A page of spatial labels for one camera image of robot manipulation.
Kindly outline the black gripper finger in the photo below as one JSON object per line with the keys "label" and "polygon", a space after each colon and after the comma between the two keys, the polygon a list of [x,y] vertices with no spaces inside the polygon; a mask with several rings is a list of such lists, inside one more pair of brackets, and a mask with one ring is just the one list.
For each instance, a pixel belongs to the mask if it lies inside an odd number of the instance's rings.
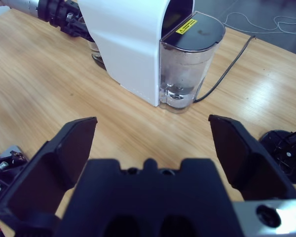
{"label": "black gripper finger", "polygon": [[13,230],[54,230],[56,211],[89,158],[96,117],[66,123],[47,141],[0,197],[0,221]]}
{"label": "black gripper finger", "polygon": [[216,154],[244,200],[296,199],[296,189],[267,150],[232,118],[209,115]]}

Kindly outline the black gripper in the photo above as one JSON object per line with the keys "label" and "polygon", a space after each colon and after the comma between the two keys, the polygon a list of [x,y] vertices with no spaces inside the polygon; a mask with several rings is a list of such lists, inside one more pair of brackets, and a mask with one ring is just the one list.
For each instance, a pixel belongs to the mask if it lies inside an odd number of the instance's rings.
{"label": "black gripper", "polygon": [[40,0],[38,18],[71,37],[93,41],[78,3],[73,0]]}

